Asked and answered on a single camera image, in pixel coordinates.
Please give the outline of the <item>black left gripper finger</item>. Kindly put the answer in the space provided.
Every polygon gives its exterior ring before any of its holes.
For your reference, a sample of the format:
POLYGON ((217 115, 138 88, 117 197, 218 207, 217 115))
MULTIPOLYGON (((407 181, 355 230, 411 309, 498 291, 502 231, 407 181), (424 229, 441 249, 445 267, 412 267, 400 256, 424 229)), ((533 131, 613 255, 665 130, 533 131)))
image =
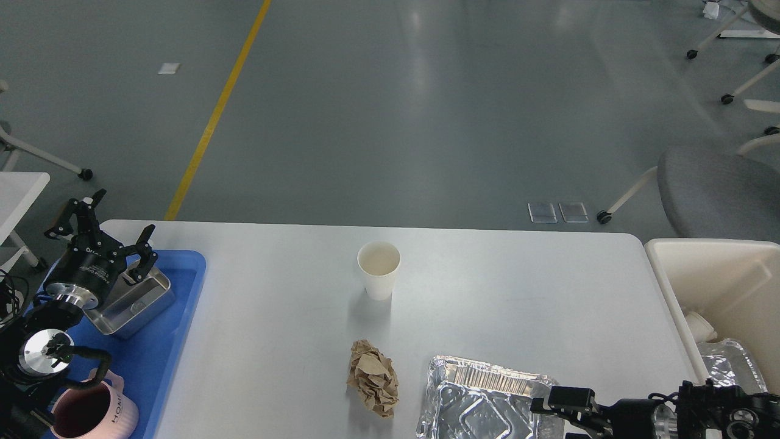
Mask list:
POLYGON ((79 248, 101 248, 108 244, 96 217, 96 208, 106 192, 106 189, 100 189, 90 197, 70 198, 44 236, 53 240, 66 239, 79 248))
POLYGON ((122 275, 125 284, 137 285, 148 277, 149 272, 153 269, 154 264, 158 261, 158 253, 153 249, 152 244, 149 242, 152 234, 154 233, 155 225, 150 224, 142 230, 142 233, 138 237, 135 244, 122 248, 122 257, 124 261, 131 255, 138 255, 138 264, 134 268, 128 268, 122 275))

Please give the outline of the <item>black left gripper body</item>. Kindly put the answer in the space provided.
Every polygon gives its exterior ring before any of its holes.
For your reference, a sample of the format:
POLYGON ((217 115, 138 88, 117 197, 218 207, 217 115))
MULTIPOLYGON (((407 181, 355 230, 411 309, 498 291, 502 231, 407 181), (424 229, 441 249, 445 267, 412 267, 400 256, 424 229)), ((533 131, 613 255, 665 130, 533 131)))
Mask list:
POLYGON ((87 239, 71 242, 44 281, 45 294, 81 309, 101 306, 127 269, 123 248, 108 235, 94 244, 87 239))

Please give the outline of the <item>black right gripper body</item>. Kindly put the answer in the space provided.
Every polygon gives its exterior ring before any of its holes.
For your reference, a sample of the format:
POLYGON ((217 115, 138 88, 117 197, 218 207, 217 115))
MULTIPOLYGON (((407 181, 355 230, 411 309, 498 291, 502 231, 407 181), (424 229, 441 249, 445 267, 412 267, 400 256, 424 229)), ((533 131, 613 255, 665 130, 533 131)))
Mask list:
POLYGON ((677 416, 659 399, 622 398, 601 413, 610 438, 677 438, 677 416))

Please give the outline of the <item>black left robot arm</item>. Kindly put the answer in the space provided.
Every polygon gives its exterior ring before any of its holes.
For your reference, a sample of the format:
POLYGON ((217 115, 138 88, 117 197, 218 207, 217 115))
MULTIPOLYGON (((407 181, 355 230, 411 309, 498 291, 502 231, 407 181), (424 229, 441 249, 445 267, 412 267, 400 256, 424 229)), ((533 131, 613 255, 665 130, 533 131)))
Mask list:
POLYGON ((154 225, 132 245, 101 230, 96 208, 105 194, 101 189, 65 203, 44 233, 68 242, 43 283, 48 299, 2 328, 3 438, 42 437, 55 423, 49 405, 59 389, 85 391, 108 375, 112 355, 77 345, 68 330, 106 302, 123 273, 127 284, 138 284, 158 260, 149 243, 154 225))

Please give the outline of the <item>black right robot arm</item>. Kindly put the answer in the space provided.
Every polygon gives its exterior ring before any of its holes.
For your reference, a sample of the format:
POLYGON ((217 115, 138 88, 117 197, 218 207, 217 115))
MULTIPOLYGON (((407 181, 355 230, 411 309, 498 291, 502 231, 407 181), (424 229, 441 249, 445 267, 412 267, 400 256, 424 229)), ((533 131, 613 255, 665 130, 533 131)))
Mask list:
POLYGON ((533 398, 532 413, 556 416, 580 429, 566 438, 777 438, 778 395, 749 394, 738 385, 719 387, 683 381, 671 394, 622 398, 600 405, 588 387, 553 386, 548 396, 533 398))

